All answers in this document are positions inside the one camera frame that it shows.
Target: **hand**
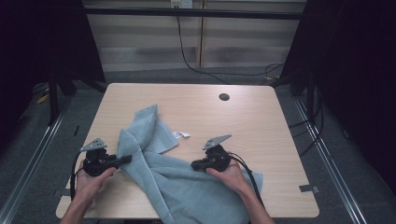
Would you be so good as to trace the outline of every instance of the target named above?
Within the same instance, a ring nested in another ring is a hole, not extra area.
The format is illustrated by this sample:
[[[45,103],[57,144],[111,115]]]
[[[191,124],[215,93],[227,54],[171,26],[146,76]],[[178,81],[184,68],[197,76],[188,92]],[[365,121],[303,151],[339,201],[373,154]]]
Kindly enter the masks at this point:
[[[79,170],[77,173],[77,187],[76,196],[67,208],[61,223],[81,223],[85,213],[91,207],[93,199],[98,194],[103,182],[112,176],[116,168],[111,167],[105,170],[99,176],[90,176],[84,170]]]
[[[248,187],[248,182],[242,174],[239,163],[235,160],[231,160],[227,169],[223,172],[219,172],[213,168],[207,168],[205,171],[220,179],[227,188],[237,193],[243,190],[243,188]]]
[[[207,168],[205,171],[220,179],[227,188],[239,194],[247,209],[250,223],[275,224],[246,181],[237,161],[231,160],[230,165],[223,172],[219,172],[213,168]]]
[[[103,182],[112,176],[116,171],[115,167],[110,167],[99,176],[90,176],[84,170],[79,170],[77,173],[77,187],[75,198],[81,199],[89,206],[92,205],[93,199],[98,194],[99,189],[103,186]]]

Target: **black cable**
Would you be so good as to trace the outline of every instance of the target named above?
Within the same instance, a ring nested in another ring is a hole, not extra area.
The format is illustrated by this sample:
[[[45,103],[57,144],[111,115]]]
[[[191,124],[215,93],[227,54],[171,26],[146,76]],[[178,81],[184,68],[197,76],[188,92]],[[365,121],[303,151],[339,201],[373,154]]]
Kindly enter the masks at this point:
[[[318,101],[319,101],[319,108],[318,108],[318,110],[320,111],[320,116],[321,116],[321,119],[320,119],[320,123],[321,123],[321,126],[320,126],[320,129],[319,129],[319,131],[318,131],[318,134],[315,136],[315,139],[314,139],[314,141],[301,153],[301,154],[299,154],[299,156],[300,157],[302,157],[318,140],[319,140],[319,138],[320,138],[320,135],[321,135],[321,132],[322,132],[322,130],[323,130],[323,126],[324,126],[324,115],[323,115],[323,107],[322,107],[322,100],[321,100],[321,96],[319,95],[319,93],[318,93]]]
[[[203,72],[203,71],[196,70],[196,69],[192,68],[192,67],[189,65],[189,63],[187,63],[186,56],[185,56],[185,54],[184,54],[184,48],[183,48],[183,41],[182,41],[182,38],[181,38],[181,28],[180,28],[180,26],[181,26],[181,25],[180,25],[180,17],[177,17],[178,37],[179,37],[179,40],[180,40],[181,54],[182,54],[182,56],[183,56],[184,63],[190,68],[190,70],[192,70],[192,71],[194,71],[194,72],[196,72],[196,73],[200,73],[200,74],[204,74],[204,75],[209,75],[209,76],[214,77],[215,79],[217,79],[217,80],[219,80],[219,81],[221,81],[221,82],[223,82],[223,83],[225,83],[225,84],[230,85],[230,83],[228,83],[228,82],[226,82],[226,81],[222,80],[221,78],[216,77],[216,76],[214,76],[214,75],[232,75],[232,76],[244,76],[244,77],[256,77],[256,76],[265,75],[264,81],[260,84],[260,85],[262,85],[262,84],[266,81],[266,79],[268,78],[268,76],[267,76],[268,73],[271,73],[272,71],[274,71],[275,69],[277,69],[279,66],[281,66],[281,65],[284,64],[284,63],[272,63],[272,64],[269,64],[269,65],[265,66],[265,71],[264,71],[264,72],[262,72],[262,73],[257,73],[257,74],[224,73],[224,72],[210,72],[210,73],[209,73],[209,72]],[[270,71],[267,71],[267,68],[268,68],[269,66],[274,66],[274,65],[276,65],[275,68],[271,69]]]
[[[297,133],[296,135],[292,136],[292,138],[298,137],[298,136],[300,136],[300,135],[302,135],[302,134],[304,134],[304,133],[306,133],[306,132],[308,132],[308,129],[305,129],[305,130],[304,130],[303,132],[301,132],[301,133]]]
[[[73,160],[73,166],[72,166],[72,174],[70,175],[70,198],[73,201],[74,196],[76,195],[76,174],[78,173],[78,171],[80,171],[81,169],[79,169],[77,172],[76,171],[76,164],[77,164],[77,160],[78,160],[78,156],[81,152],[79,151],[76,154],[76,157]]]
[[[253,189],[254,189],[254,191],[256,193],[256,197],[260,201],[262,206],[265,208],[264,203],[262,202],[262,196],[260,195],[259,189],[257,188],[257,183],[256,183],[256,180],[254,179],[254,176],[253,176],[253,173],[251,172],[251,170],[248,168],[248,166],[245,164],[245,162],[242,160],[242,158],[240,158],[241,160],[239,160],[238,158],[235,158],[235,157],[232,157],[232,156],[230,156],[230,157],[231,157],[231,159],[239,162],[245,168],[245,170],[247,171],[248,176],[250,177],[250,181],[251,181]]]

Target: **wooden table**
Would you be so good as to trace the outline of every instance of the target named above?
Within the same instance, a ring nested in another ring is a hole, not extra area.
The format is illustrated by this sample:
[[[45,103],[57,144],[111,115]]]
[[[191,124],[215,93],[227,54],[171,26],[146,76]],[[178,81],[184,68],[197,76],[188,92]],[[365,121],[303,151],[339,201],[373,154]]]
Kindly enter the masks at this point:
[[[222,93],[230,99],[220,100]],[[85,144],[100,137],[108,145],[107,153],[115,154],[120,130],[130,126],[134,112],[154,104],[172,132],[191,135],[179,138],[179,145],[166,155],[199,160],[205,156],[202,147],[208,138],[229,133],[232,137],[223,147],[241,156],[251,170],[263,173],[262,199],[272,217],[318,215],[313,193],[299,189],[309,183],[271,87],[111,84]],[[70,197],[63,196],[58,217],[69,204]],[[146,194],[121,171],[105,182],[86,217],[158,218]]]

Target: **wall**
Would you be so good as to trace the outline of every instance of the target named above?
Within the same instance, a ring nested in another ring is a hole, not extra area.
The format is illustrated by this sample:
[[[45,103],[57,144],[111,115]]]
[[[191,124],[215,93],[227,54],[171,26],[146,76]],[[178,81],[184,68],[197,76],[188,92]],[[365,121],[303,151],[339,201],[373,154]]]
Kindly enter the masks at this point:
[[[170,7],[165,0],[86,0],[85,6]],[[193,8],[302,12],[304,0],[193,1]],[[186,67],[175,17],[89,15],[105,72]],[[297,21],[180,18],[183,50],[193,67],[283,63]]]

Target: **towel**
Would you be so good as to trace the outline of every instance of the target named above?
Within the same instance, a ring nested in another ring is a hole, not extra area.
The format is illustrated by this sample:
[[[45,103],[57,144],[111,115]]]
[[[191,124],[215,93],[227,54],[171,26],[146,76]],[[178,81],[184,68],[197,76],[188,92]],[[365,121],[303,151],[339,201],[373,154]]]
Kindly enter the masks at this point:
[[[220,180],[195,172],[190,162],[165,156],[177,146],[172,132],[157,116],[157,105],[135,112],[134,121],[120,131],[117,157],[133,155],[121,170],[146,192],[161,221],[185,223],[248,223],[248,211],[240,197]],[[247,182],[250,179],[243,170]],[[262,175],[253,173],[262,188]]]

